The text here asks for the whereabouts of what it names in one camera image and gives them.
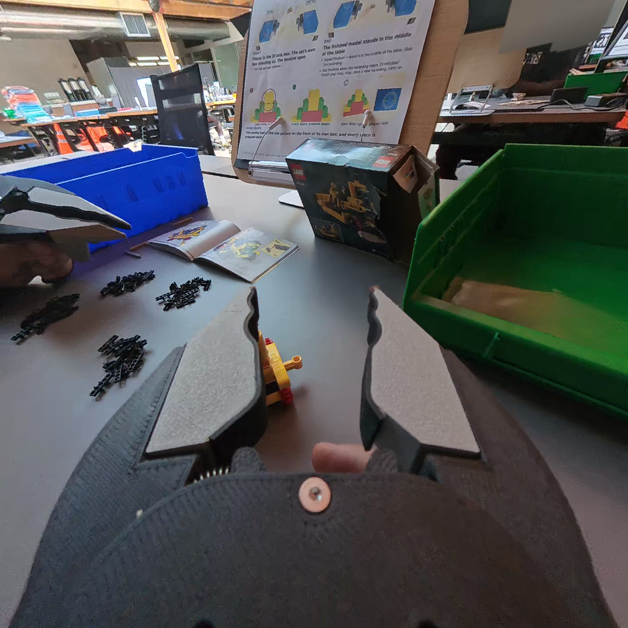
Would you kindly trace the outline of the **blue plastic bin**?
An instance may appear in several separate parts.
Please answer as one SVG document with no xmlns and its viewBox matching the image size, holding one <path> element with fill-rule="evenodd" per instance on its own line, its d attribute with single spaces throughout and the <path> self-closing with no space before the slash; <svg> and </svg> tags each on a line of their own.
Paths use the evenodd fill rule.
<svg viewBox="0 0 628 628">
<path fill-rule="evenodd" d="M 131 224 L 126 238 L 150 231 L 208 206 L 197 151 L 144 145 L 76 158 L 35 160 L 1 176 L 24 177 L 60 186 Z M 2 227 L 56 230 L 106 227 L 98 222 L 19 211 L 1 219 Z M 90 253 L 120 240 L 90 244 Z"/>
</svg>

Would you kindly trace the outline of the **long background workbench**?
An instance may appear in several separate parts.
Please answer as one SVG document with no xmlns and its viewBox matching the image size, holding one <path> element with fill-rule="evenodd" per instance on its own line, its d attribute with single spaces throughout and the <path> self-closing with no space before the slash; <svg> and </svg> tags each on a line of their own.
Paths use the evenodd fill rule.
<svg viewBox="0 0 628 628">
<path fill-rule="evenodd" d="M 72 153 L 80 151 L 84 144 L 87 144 L 87 151 L 99 153 L 104 151 L 104 143 L 118 149 L 136 139 L 147 145 L 183 145 L 181 140 L 161 138 L 156 109 L 130 109 L 98 115 L 80 112 L 79 116 L 35 122 L 1 113 L 1 121 L 25 128 L 46 156 L 66 154 L 65 145 Z"/>
</svg>

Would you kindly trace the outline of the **black office chair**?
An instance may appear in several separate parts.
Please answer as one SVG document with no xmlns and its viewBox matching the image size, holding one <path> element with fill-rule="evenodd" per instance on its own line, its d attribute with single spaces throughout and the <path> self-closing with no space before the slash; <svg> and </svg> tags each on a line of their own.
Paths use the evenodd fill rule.
<svg viewBox="0 0 628 628">
<path fill-rule="evenodd" d="M 151 75 L 150 79 L 161 144 L 214 155 L 199 66 Z"/>
</svg>

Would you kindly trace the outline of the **person's right hand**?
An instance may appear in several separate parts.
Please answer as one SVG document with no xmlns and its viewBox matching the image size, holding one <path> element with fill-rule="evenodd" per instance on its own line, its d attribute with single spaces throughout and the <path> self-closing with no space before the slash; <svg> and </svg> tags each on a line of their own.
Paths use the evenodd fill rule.
<svg viewBox="0 0 628 628">
<path fill-rule="evenodd" d="M 320 442 L 313 447 L 311 464 L 318 474 L 361 474 L 375 451 L 376 447 Z"/>
</svg>

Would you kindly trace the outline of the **open instruction booklet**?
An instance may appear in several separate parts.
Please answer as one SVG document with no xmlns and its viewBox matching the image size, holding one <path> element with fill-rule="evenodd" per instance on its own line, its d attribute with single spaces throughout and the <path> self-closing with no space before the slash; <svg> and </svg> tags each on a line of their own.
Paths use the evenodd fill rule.
<svg viewBox="0 0 628 628">
<path fill-rule="evenodd" d="M 194 263 L 209 263 L 248 283 L 274 269 L 298 245 L 227 220 L 201 220 L 169 230 L 147 246 Z"/>
</svg>

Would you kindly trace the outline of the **person's left hand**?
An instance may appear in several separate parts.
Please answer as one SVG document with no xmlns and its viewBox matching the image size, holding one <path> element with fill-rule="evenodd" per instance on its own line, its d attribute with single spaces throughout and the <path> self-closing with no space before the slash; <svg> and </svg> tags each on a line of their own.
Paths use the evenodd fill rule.
<svg viewBox="0 0 628 628">
<path fill-rule="evenodd" d="M 21 241 L 1 245 L 1 288 L 20 288 L 40 277 L 44 283 L 66 278 L 73 260 L 56 244 Z"/>
</svg>

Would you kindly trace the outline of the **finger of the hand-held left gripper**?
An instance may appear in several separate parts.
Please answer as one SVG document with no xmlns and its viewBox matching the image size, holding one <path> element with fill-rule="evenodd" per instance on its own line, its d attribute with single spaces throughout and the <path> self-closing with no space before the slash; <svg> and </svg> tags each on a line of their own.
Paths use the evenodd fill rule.
<svg viewBox="0 0 628 628">
<path fill-rule="evenodd" d="M 113 229 L 131 229 L 131 224 L 125 220 L 60 186 L 42 180 L 1 176 L 1 218 L 25 210 L 58 218 L 98 222 Z"/>
<path fill-rule="evenodd" d="M 121 231 L 110 227 L 71 227 L 56 230 L 27 227 L 1 227 L 1 243 L 45 242 L 60 248 L 74 261 L 90 260 L 90 244 L 125 239 Z"/>
</svg>

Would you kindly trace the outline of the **wooden background table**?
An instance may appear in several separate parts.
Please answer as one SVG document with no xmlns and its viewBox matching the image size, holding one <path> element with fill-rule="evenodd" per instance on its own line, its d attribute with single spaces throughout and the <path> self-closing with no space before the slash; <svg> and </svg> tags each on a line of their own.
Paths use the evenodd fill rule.
<svg viewBox="0 0 628 628">
<path fill-rule="evenodd" d="M 484 107 L 442 112 L 431 144 L 451 147 L 503 148 L 506 144 L 601 146 L 607 130 L 627 111 L 627 94 L 591 96 L 582 104 L 560 100 L 535 106 Z"/>
</svg>

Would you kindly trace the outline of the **instruction sheet on wooden stand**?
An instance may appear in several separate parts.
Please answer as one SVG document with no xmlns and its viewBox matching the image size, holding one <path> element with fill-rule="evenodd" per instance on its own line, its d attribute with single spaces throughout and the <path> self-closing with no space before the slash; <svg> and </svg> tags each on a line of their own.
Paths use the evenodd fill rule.
<svg viewBox="0 0 628 628">
<path fill-rule="evenodd" d="M 410 103 L 401 136 L 396 143 L 413 145 L 423 154 L 427 154 L 430 146 L 446 90 L 450 83 L 459 41 L 464 34 L 468 20 L 468 1 L 434 2 Z M 234 171 L 238 178 L 245 182 L 293 188 L 294 184 L 289 174 L 279 173 L 280 169 L 287 167 L 285 159 L 282 161 L 245 161 L 237 158 L 242 117 L 239 93 L 244 83 L 248 37 L 249 30 L 246 36 L 246 53 L 240 59 L 236 122 L 234 124 L 235 136 L 232 144 Z"/>
</svg>

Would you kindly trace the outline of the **yellow lego vehicle model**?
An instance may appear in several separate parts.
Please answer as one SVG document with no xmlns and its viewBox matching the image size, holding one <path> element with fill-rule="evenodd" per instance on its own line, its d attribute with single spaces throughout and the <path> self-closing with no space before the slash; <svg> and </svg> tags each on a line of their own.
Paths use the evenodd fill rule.
<svg viewBox="0 0 628 628">
<path fill-rule="evenodd" d="M 263 376 L 266 390 L 266 406 L 282 403 L 285 406 L 293 404 L 293 393 L 288 373 L 301 369 L 301 356 L 283 361 L 276 344 L 271 339 L 258 332 L 258 348 L 263 366 Z"/>
</svg>

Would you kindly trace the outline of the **brown cardboard sheet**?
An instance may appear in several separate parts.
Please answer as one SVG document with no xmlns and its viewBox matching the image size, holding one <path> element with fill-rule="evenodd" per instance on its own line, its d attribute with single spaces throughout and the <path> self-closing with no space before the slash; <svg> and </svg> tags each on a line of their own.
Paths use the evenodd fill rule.
<svg viewBox="0 0 628 628">
<path fill-rule="evenodd" d="M 627 316 L 562 294 L 508 287 L 456 276 L 442 300 L 611 354 L 627 354 Z"/>
</svg>

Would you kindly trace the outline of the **printed instruction sheet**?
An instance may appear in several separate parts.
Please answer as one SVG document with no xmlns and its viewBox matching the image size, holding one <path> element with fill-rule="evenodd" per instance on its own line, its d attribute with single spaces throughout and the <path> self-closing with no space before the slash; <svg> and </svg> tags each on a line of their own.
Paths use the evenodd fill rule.
<svg viewBox="0 0 628 628">
<path fill-rule="evenodd" d="M 237 158 L 309 137 L 396 144 L 434 1 L 255 1 Z"/>
</svg>

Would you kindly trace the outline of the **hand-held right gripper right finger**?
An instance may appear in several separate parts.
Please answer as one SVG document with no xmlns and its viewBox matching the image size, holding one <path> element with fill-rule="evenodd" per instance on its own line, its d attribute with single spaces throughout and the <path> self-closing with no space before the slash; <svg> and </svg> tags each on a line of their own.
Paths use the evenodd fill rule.
<svg viewBox="0 0 628 628">
<path fill-rule="evenodd" d="M 429 454 L 479 459 L 444 351 L 381 289 L 367 304 L 367 353 L 359 430 L 365 450 L 393 451 L 400 464 Z"/>
</svg>

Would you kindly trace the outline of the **green plastic bin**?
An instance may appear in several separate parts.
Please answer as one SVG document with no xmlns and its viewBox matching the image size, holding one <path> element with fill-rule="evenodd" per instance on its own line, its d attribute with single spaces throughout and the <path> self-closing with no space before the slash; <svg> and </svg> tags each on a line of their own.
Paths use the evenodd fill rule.
<svg viewBox="0 0 628 628">
<path fill-rule="evenodd" d="M 627 419 L 627 354 L 442 300 L 456 276 L 627 316 L 627 149 L 507 145 L 425 218 L 404 311 L 443 347 Z"/>
</svg>

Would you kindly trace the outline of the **pile of black lego pieces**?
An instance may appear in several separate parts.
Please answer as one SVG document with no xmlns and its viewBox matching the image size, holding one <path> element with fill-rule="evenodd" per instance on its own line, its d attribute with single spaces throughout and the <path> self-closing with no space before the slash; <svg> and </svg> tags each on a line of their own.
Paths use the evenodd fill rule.
<svg viewBox="0 0 628 628">
<path fill-rule="evenodd" d="M 124 383 L 144 365 L 148 341 L 140 335 L 110 336 L 97 350 L 103 359 L 104 375 L 90 391 L 100 399 L 114 385 Z"/>
<path fill-rule="evenodd" d="M 137 288 L 142 287 L 154 278 L 155 273 L 153 270 L 136 271 L 125 276 L 116 276 L 113 281 L 109 281 L 100 290 L 99 295 L 104 298 L 106 296 L 119 297 L 124 294 L 134 293 Z"/>
<path fill-rule="evenodd" d="M 212 280 L 194 277 L 182 284 L 172 282 L 169 291 L 155 297 L 155 301 L 161 306 L 163 311 L 181 309 L 191 305 L 199 297 L 200 291 L 208 291 L 212 286 Z"/>
<path fill-rule="evenodd" d="M 43 308 L 29 314 L 20 323 L 20 329 L 11 337 L 13 342 L 22 342 L 32 335 L 43 334 L 46 329 L 78 310 L 79 293 L 67 294 L 47 301 Z"/>
</svg>

